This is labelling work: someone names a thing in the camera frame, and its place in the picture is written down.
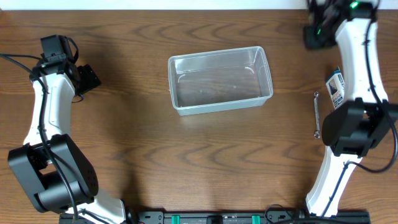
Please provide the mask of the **clear plastic container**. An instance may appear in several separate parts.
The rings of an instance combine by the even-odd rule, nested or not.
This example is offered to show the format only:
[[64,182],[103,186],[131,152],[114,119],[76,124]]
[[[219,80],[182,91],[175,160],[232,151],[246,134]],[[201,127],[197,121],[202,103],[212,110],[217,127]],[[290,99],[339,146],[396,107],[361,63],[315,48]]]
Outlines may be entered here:
[[171,56],[168,76],[180,116],[262,106],[274,93],[260,46]]

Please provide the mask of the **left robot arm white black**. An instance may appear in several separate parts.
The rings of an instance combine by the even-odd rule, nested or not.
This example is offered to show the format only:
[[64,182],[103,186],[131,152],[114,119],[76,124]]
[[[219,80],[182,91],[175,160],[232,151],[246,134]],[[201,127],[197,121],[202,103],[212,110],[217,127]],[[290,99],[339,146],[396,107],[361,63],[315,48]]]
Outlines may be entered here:
[[93,223],[125,223],[123,201],[99,188],[94,167],[70,137],[75,87],[65,72],[33,69],[34,112],[22,147],[7,161],[33,207]]

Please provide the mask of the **white teal screwdriver box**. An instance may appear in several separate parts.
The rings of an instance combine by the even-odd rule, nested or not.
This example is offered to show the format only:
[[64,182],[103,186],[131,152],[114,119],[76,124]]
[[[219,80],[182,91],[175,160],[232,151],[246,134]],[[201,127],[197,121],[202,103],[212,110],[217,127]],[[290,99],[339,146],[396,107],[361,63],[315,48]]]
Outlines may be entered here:
[[326,79],[325,85],[334,109],[339,108],[343,104],[345,93],[345,81],[339,67],[336,67],[332,74]]

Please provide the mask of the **silver ring wrench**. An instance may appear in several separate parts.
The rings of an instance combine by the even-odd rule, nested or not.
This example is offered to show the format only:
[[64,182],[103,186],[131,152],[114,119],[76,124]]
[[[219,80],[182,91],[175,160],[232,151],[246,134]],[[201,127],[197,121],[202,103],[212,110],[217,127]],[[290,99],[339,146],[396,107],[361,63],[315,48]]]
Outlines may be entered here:
[[318,97],[319,97],[319,92],[315,91],[313,94],[315,127],[316,127],[315,132],[314,132],[315,139],[320,139],[320,117],[319,117],[319,112],[318,112]]

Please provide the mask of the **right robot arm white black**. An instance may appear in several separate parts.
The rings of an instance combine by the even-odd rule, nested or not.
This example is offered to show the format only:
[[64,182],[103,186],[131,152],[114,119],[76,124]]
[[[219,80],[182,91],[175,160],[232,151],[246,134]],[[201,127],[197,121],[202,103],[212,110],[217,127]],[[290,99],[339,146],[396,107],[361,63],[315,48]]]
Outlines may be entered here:
[[397,146],[380,169],[361,164],[388,132],[397,139],[397,105],[389,102],[377,55],[379,1],[308,1],[309,25],[303,28],[307,49],[338,46],[343,62],[341,105],[324,119],[320,131],[325,155],[317,179],[305,198],[308,213],[336,217],[341,195],[355,168],[378,174],[397,160]]

